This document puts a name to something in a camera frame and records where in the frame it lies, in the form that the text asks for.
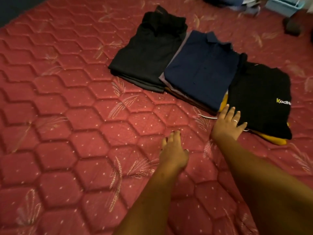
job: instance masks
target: folded black shirt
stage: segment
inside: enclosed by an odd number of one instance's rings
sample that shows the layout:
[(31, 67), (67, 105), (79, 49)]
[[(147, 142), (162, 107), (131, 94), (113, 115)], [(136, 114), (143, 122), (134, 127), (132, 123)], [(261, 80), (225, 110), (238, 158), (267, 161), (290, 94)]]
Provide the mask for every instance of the folded black shirt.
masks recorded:
[(290, 85), (289, 76), (278, 68), (246, 62), (229, 86), (227, 103), (240, 110), (239, 125), (247, 122), (248, 129), (291, 139)]
[(185, 38), (186, 18), (167, 13), (158, 6), (154, 12), (145, 13), (126, 47), (120, 49), (109, 65), (112, 74), (129, 78), (132, 83), (147, 90), (155, 86), (159, 92), (165, 85), (159, 76), (171, 61)]

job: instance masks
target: hexagonal quilting pattern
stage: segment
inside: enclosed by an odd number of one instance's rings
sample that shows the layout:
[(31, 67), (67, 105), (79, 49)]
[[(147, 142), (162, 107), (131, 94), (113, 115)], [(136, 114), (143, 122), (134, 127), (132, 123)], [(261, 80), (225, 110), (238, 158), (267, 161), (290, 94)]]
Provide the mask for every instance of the hexagonal quilting pattern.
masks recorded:
[[(190, 161), (174, 185), (167, 234), (256, 231), (210, 141), (214, 120), (107, 68), (156, 3), (185, 16), (188, 30), (214, 31), (253, 62), (290, 75), (294, 139), (276, 146), (244, 133), (239, 142), (313, 187), (307, 31), (295, 41), (275, 13), (234, 18), (201, 0), (47, 0), (0, 29), (1, 235), (112, 234), (154, 172), (161, 139), (176, 129)], [(310, 17), (297, 18), (312, 28)]]

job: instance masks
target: hand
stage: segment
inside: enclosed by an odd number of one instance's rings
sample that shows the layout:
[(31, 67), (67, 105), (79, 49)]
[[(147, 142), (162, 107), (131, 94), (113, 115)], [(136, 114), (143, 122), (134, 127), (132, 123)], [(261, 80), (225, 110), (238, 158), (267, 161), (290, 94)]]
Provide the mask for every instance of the hand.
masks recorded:
[(189, 152), (182, 149), (180, 131), (171, 132), (170, 136), (162, 140), (160, 165), (174, 173), (179, 173), (188, 163)]
[(211, 137), (213, 140), (218, 141), (220, 138), (231, 137), (235, 140), (239, 137), (242, 131), (247, 127), (247, 122), (243, 123), (241, 126), (237, 126), (240, 119), (240, 111), (237, 111), (234, 116), (235, 107), (232, 107), (227, 113), (229, 104), (224, 107), (220, 113), (214, 128), (211, 132)]

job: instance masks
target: plastic basket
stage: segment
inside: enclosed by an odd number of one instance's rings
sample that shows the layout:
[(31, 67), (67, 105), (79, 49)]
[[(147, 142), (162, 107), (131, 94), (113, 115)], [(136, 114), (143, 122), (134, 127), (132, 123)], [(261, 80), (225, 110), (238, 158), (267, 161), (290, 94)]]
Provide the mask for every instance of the plastic basket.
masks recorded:
[(291, 5), (289, 3), (280, 0), (268, 0), (265, 7), (269, 10), (278, 12), (284, 16), (291, 17), (298, 10), (302, 9), (305, 1), (300, 0), (287, 0), (289, 2), (297, 3), (297, 5)]

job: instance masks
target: printed logo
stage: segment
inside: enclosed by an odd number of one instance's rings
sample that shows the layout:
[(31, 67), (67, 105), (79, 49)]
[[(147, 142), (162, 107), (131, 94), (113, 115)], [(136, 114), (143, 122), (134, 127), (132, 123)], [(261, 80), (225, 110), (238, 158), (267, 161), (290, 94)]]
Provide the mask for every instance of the printed logo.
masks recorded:
[(278, 99), (278, 98), (276, 98), (276, 103), (291, 105), (291, 102), (289, 102), (289, 101), (282, 101), (281, 99)]

